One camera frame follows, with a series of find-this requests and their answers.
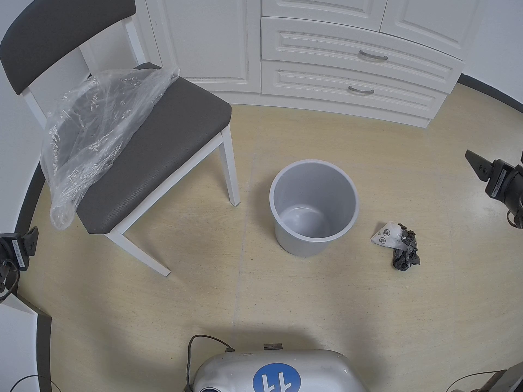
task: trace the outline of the wastebasket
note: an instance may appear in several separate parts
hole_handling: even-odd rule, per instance
[[[356,222],[359,198],[339,167],[322,160],[301,160],[274,178],[269,202],[276,239],[295,256],[310,257],[340,238]]]

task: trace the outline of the chair seat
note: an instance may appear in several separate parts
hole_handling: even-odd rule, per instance
[[[136,68],[160,67],[146,63]],[[230,121],[228,103],[179,77],[85,194],[77,214],[87,232],[110,232]]]

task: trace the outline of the gray chair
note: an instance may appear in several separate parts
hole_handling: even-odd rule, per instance
[[[46,117],[29,85],[80,44],[123,22],[137,69],[147,63],[132,15],[134,0],[35,0],[18,16],[0,44],[0,61],[17,95],[45,127]],[[185,174],[220,149],[232,205],[239,190],[231,140],[231,106],[179,78],[156,104],[112,168],[85,194],[77,214],[90,234],[105,234],[125,251],[167,276],[169,270],[123,233]]]

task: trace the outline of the transparent plastic bag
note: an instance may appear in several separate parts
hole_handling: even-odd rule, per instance
[[[40,163],[53,226],[66,229],[89,187],[112,166],[180,69],[107,70],[63,95],[49,113]]]

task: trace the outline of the light wood floor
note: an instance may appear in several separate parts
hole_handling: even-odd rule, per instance
[[[426,130],[250,106],[233,107],[231,128],[242,203],[229,204],[213,153],[126,233],[167,278],[78,219],[55,231],[44,188],[19,291],[53,318],[63,392],[181,391],[196,333],[239,351],[336,350],[376,392],[444,392],[523,360],[523,231],[464,158],[469,148],[518,163],[523,114],[457,85]],[[279,247],[268,204],[276,173],[304,158],[343,168],[361,199],[354,227],[309,259]],[[389,220],[417,233],[420,266],[397,271],[392,250],[370,243]],[[220,352],[198,340],[193,368]]]

